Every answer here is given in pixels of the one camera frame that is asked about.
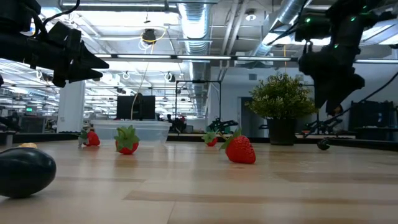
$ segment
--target monitor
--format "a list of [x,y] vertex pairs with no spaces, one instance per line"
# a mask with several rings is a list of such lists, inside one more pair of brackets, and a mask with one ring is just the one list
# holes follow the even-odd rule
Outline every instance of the monitor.
[[[134,96],[118,96],[116,108],[117,119],[131,119],[131,106]],[[134,103],[132,119],[156,119],[155,115],[155,96],[139,95]]]

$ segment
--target toy strawberry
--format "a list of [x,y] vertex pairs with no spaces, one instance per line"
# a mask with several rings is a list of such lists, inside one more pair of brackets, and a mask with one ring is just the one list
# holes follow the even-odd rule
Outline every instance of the toy strawberry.
[[136,130],[130,125],[128,128],[118,128],[116,140],[116,150],[121,154],[130,155],[135,152],[139,145],[139,138],[136,136]]
[[242,129],[235,131],[231,137],[226,139],[221,149],[225,149],[225,154],[232,162],[253,164],[256,161],[256,153],[250,140],[241,134]]
[[82,144],[85,146],[99,146],[101,144],[98,135],[93,130],[89,130],[88,132],[81,130],[78,140],[79,147],[81,147]]
[[217,134],[213,131],[207,132],[202,139],[205,140],[207,146],[214,146],[218,141]]

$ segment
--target clear plastic bin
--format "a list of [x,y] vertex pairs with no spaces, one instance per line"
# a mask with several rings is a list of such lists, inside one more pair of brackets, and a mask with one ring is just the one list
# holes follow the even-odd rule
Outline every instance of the clear plastic bin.
[[93,120],[95,133],[100,140],[114,139],[118,135],[117,128],[132,125],[136,129],[136,135],[140,139],[140,146],[163,145],[167,140],[169,128],[172,124],[161,121],[113,121]]

